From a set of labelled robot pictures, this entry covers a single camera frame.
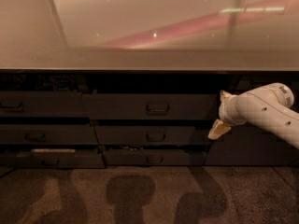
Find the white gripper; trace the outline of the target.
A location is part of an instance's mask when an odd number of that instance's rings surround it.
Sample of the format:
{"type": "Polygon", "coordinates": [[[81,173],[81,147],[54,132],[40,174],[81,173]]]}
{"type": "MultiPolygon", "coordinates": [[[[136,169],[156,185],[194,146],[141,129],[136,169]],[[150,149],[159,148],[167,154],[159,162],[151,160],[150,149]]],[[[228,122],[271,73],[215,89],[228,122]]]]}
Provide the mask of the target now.
{"type": "Polygon", "coordinates": [[[232,95],[228,91],[221,90],[221,105],[219,108],[219,117],[212,125],[211,130],[208,133],[210,140],[217,140],[222,135],[228,133],[231,130],[230,126],[243,125],[246,121],[239,115],[236,110],[237,96],[232,95]]]}

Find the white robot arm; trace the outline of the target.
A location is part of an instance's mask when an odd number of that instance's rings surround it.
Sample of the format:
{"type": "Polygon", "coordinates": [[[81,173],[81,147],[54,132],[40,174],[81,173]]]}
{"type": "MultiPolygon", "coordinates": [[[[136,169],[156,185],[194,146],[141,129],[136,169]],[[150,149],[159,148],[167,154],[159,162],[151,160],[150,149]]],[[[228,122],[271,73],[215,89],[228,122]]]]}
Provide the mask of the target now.
{"type": "Polygon", "coordinates": [[[208,138],[217,140],[233,126],[248,122],[299,149],[299,114],[291,110],[293,103],[292,90],[282,83],[271,83],[239,95],[221,91],[219,117],[208,138]]]}

